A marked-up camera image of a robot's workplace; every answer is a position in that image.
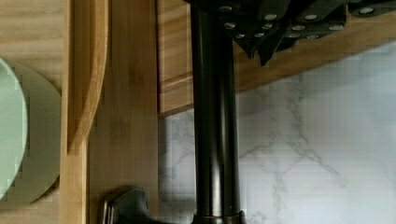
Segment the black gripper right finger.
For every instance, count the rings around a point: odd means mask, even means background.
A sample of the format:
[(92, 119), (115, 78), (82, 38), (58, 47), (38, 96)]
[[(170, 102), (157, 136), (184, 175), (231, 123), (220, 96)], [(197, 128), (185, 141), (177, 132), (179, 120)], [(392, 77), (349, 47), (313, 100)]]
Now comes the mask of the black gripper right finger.
[(348, 12), (358, 18), (371, 18), (396, 10), (396, 0), (350, 0)]

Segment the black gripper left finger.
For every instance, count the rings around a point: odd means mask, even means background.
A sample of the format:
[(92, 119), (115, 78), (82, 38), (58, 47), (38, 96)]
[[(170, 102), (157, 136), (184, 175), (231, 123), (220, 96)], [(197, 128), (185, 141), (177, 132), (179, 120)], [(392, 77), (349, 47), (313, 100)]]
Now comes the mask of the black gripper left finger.
[(346, 0), (231, 0), (219, 9), (219, 23), (252, 59), (265, 65), (299, 39), (318, 39), (342, 30)]

